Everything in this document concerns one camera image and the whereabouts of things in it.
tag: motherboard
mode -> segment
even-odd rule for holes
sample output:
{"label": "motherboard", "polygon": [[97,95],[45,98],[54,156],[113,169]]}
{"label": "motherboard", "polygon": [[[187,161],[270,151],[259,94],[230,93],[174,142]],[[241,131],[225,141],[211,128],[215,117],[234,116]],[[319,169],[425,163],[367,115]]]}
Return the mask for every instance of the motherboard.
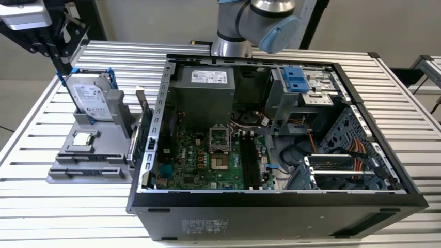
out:
{"label": "motherboard", "polygon": [[158,189],[273,190],[265,139],[258,135],[179,130],[173,163],[158,166]]}

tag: ram slot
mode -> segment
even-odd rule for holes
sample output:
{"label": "ram slot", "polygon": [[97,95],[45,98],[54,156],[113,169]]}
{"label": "ram slot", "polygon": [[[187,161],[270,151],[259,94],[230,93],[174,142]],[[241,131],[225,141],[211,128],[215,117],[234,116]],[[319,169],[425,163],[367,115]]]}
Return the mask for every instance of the ram slot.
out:
{"label": "ram slot", "polygon": [[258,189],[259,175],[257,163],[257,151],[253,136],[239,136],[239,159],[242,161],[243,185],[245,189],[250,187]]}

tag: power supply label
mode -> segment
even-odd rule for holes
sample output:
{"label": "power supply label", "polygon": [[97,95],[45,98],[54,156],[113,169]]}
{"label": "power supply label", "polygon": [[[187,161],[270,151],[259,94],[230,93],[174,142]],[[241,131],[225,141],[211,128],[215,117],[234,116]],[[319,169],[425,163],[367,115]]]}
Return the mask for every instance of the power supply label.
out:
{"label": "power supply label", "polygon": [[186,234],[223,234],[226,232],[227,220],[181,220],[182,232]]}
{"label": "power supply label", "polygon": [[95,120],[111,120],[101,89],[95,85],[73,85],[83,112]]}
{"label": "power supply label", "polygon": [[193,71],[191,83],[226,84],[226,71]]}

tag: wall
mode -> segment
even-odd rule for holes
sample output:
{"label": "wall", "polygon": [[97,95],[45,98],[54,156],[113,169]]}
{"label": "wall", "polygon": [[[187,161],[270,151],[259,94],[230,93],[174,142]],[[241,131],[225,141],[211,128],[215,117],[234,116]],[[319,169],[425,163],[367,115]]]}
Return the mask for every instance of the wall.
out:
{"label": "wall", "polygon": [[54,75],[50,59],[31,54],[0,34],[0,79],[46,80]]}
{"label": "wall", "polygon": [[189,44],[215,38],[215,0],[97,0],[97,7],[115,41]]}
{"label": "wall", "polygon": [[377,52],[390,67],[441,54],[439,0],[330,0],[310,49]]}

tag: metal table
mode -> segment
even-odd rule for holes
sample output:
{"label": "metal table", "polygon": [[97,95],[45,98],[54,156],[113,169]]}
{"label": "metal table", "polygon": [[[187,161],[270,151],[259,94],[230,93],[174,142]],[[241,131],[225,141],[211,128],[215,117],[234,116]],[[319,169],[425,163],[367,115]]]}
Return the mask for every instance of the metal table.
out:
{"label": "metal table", "polygon": [[[419,69],[423,72],[423,76],[417,82],[415,86],[411,86],[409,89],[415,94],[415,92],[431,93],[441,95],[441,57],[421,55],[419,58],[411,65],[411,68]],[[436,101],[432,103],[434,108],[428,107],[431,112],[436,110],[436,106],[441,104],[441,96]]]}
{"label": "metal table", "polygon": [[[207,55],[207,46],[90,42],[75,56],[85,69],[111,67],[125,103],[139,111],[134,87],[142,86],[151,107],[166,53]],[[47,169],[73,124],[66,90],[53,79],[0,152],[1,247],[354,246],[439,247],[441,126],[391,74],[367,53],[283,50],[254,58],[337,62],[359,92],[391,148],[430,207],[362,240],[199,241],[155,243],[137,217],[125,213],[129,185],[46,184]]]}

